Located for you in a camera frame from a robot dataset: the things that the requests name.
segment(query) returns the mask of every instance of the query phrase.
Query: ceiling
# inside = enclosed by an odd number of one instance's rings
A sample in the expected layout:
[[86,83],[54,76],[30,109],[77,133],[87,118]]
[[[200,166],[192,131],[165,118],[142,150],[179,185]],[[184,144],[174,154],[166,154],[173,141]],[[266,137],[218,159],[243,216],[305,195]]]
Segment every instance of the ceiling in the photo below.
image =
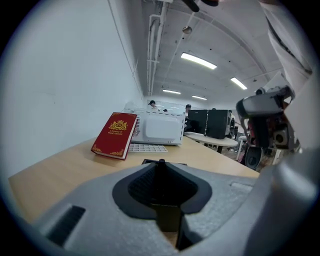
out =
[[[200,1],[199,7],[200,12],[193,14],[180,0],[169,5],[153,95],[163,95],[162,90],[167,89],[181,92],[177,97],[194,95],[207,98],[208,104],[235,105],[264,86],[277,71],[260,74],[282,68],[268,38],[266,18],[257,0],[227,0],[217,7]],[[191,34],[182,32],[187,25],[192,28]],[[182,59],[183,52],[217,68]],[[230,81],[232,77],[248,89],[242,90]]]

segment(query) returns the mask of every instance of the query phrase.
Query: book cover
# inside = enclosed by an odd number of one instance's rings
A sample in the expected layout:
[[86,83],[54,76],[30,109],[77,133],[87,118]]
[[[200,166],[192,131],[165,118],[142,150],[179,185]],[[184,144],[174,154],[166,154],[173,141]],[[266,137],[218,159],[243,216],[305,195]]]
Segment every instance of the book cover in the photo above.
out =
[[136,123],[136,114],[112,113],[91,151],[102,156],[126,159]]

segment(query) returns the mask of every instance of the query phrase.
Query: white fabric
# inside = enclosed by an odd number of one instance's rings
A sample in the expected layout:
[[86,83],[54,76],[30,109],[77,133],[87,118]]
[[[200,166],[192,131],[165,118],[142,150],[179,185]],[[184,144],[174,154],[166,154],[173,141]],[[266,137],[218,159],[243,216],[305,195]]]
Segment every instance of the white fabric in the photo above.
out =
[[297,95],[318,63],[317,54],[303,29],[285,6],[260,4],[274,31],[294,55],[293,57],[288,53],[269,30],[271,44],[284,68],[286,79]]

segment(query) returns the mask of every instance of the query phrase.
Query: gold crest emblem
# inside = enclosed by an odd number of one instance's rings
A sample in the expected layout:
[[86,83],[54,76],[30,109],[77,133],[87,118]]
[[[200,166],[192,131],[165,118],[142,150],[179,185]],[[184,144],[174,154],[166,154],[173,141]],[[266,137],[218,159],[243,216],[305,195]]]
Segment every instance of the gold crest emblem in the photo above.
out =
[[113,124],[110,125],[109,129],[125,131],[127,129],[127,122],[123,120],[119,120],[117,122],[114,121]]

